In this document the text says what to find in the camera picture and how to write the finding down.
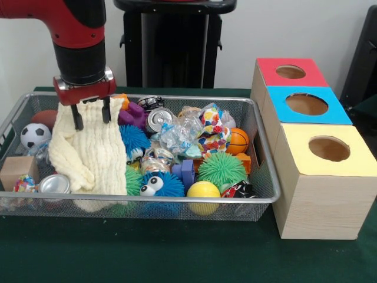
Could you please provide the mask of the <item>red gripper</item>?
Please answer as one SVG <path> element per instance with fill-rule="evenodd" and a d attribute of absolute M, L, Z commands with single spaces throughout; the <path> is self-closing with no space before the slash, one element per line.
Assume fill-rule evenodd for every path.
<path fill-rule="evenodd" d="M 105 124 L 111 121 L 110 95 L 115 93 L 116 82 L 112 80 L 101 80 L 94 84 L 72 85 L 66 83 L 61 77 L 54 77 L 53 84 L 59 102 L 63 106 L 71 106 L 72 116 L 76 130 L 84 128 L 82 116 L 80 115 L 77 105 L 81 101 L 102 99 L 102 120 Z"/>

